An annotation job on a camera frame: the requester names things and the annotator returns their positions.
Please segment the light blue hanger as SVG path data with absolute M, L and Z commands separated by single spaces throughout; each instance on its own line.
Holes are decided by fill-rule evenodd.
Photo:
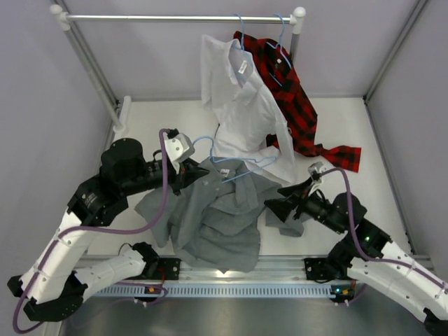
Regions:
M 229 174 L 225 175 L 224 173 L 221 173 L 223 175 L 224 180 L 223 182 L 230 182 L 237 179 L 242 178 L 243 176 L 247 176 L 252 173 L 259 172 L 263 170 L 266 167 L 269 167 L 277 162 L 278 157 L 277 156 L 267 156 L 263 157 L 261 159 L 255 159 L 253 157 L 223 157 L 218 158 L 214 155 L 214 147 L 215 147 L 215 141 L 214 138 L 211 136 L 199 136 L 196 139 L 192 141 L 192 147 L 196 148 L 196 144 L 199 143 L 201 140 L 210 140 L 211 145 L 209 148 L 209 156 L 208 160 L 213 165 L 214 168 L 223 168 L 227 169 L 230 168 L 231 163 L 235 163 L 235 169 L 239 166 L 243 166 L 246 170 L 240 174 L 234 173 L 232 176 Z

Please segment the grey shirt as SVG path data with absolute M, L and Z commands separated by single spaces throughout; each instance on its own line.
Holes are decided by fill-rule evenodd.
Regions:
M 151 229 L 158 247 L 171 243 L 176 256 L 192 267 L 250 272 L 260 252 L 261 214 L 266 225 L 281 235 L 302 236 L 308 216 L 283 223 L 264 205 L 265 200 L 280 197 L 280 184 L 255 173 L 224 183 L 221 173 L 232 176 L 246 169 L 242 165 L 235 169 L 235 163 L 227 169 L 214 168 L 208 159 L 199 165 L 209 174 L 180 195 L 168 192 L 164 212 Z

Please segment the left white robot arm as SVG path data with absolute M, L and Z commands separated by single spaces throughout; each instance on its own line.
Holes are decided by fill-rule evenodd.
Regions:
M 180 191 L 208 174 L 191 159 L 192 141 L 184 134 L 160 135 L 161 159 L 147 162 L 141 143 L 132 138 L 114 141 L 101 154 L 99 171 L 81 183 L 70 199 L 62 222 L 33 267 L 13 276 L 7 286 L 24 312 L 38 324 L 60 322 L 90 297 L 125 279 L 151 279 L 158 273 L 159 255 L 148 243 L 136 243 L 120 255 L 78 269 L 77 263 L 100 233 L 124 234 L 109 226 L 128 208 L 130 195 L 161 188 Z

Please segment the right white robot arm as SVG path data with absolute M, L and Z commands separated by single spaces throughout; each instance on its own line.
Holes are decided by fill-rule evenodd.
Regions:
M 265 205 L 281 221 L 308 215 L 344 237 L 326 256 L 330 279 L 357 280 L 401 305 L 430 335 L 447 334 L 447 282 L 436 277 L 389 234 L 365 218 L 367 209 L 349 190 L 329 201 L 316 181 L 279 189 Z

